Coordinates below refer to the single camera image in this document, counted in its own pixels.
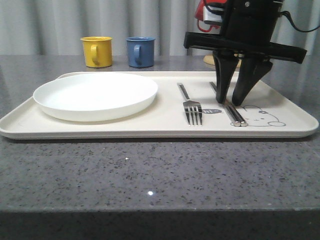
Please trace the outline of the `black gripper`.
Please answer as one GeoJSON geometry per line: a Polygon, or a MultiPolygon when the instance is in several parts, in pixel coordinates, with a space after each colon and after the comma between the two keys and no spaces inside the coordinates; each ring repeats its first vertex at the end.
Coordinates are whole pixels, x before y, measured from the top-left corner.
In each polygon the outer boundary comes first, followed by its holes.
{"type": "MultiPolygon", "coordinates": [[[[206,24],[220,28],[219,33],[186,32],[184,47],[213,51],[216,70],[216,100],[223,104],[239,59],[234,55],[258,55],[301,64],[307,51],[303,48],[271,42],[281,0],[202,0],[200,6],[206,24]]],[[[269,59],[256,57],[242,60],[232,103],[241,105],[256,83],[271,69],[269,59]]]]}

